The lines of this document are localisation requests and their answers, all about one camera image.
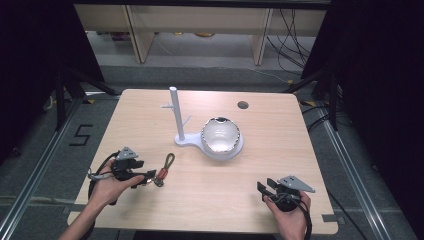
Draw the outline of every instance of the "hand-mounted device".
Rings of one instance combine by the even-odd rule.
[[[115,157],[115,161],[111,166],[111,171],[106,173],[100,173],[104,168],[106,163],[112,158]],[[115,177],[119,181],[126,181],[134,176],[143,175],[144,179],[139,182],[137,185],[131,186],[131,188],[137,188],[138,185],[147,184],[148,180],[151,180],[156,175],[156,170],[148,171],[147,173],[135,173],[132,169],[141,168],[144,165],[144,161],[135,160],[138,155],[132,151],[129,147],[124,147],[121,151],[112,153],[105,161],[100,165],[96,173],[88,173],[87,177],[91,179],[90,186],[88,188],[88,198],[90,198],[91,193],[93,192],[94,186],[97,181],[108,178]]]
[[[266,190],[266,187],[262,183],[257,183],[257,189],[260,193],[262,193],[262,201],[264,201],[265,195],[268,196],[271,201],[275,203],[275,205],[277,205],[277,207],[283,212],[290,212],[299,207],[305,215],[306,219],[307,229],[305,239],[309,239],[312,232],[312,220],[307,205],[303,203],[303,207],[300,204],[302,203],[302,200],[299,190],[314,193],[315,189],[311,188],[295,176],[281,178],[277,180],[277,182],[271,178],[267,178],[266,182],[267,185],[274,189],[276,193],[272,193]]]

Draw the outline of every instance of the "vertical post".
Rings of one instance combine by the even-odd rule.
[[[175,121],[177,122],[178,137],[180,138],[180,141],[184,141],[185,136],[184,136],[184,129],[183,129],[183,121],[181,120],[181,111],[180,111],[180,103],[178,102],[177,88],[170,87],[169,90],[171,92],[172,107],[174,109]]]

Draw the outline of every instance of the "person's left hand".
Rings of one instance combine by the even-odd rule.
[[[100,174],[111,172],[111,166],[114,161],[114,159],[109,160],[100,171]],[[99,180],[94,186],[91,197],[88,200],[88,204],[94,204],[103,208],[108,204],[115,202],[125,189],[137,185],[143,179],[144,176],[138,175],[126,181],[119,181],[113,176]]]

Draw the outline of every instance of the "wooden table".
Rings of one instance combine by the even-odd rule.
[[[277,233],[276,222],[261,201],[257,181],[266,184],[294,175],[316,190],[312,199],[313,234],[334,234],[336,222],[322,175],[300,112],[291,94],[178,91],[186,133],[199,132],[211,117],[233,120],[244,137],[241,152],[229,161],[206,157],[196,147],[174,143],[177,127],[168,90],[125,90],[106,129],[91,168],[111,153],[130,147],[144,160],[139,172],[163,167],[168,153],[176,158],[163,187],[126,190],[106,207],[96,227],[118,229]],[[238,103],[245,101],[247,109]],[[89,179],[75,204],[87,203]],[[69,215],[71,223],[79,212]]]

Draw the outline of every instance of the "keychain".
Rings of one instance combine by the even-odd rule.
[[[158,175],[156,175],[156,178],[154,180],[156,186],[162,187],[164,185],[163,180],[165,179],[166,175],[168,175],[168,169],[171,167],[171,164],[174,162],[175,155],[173,153],[169,153],[168,156],[166,156],[165,166],[160,170]]]

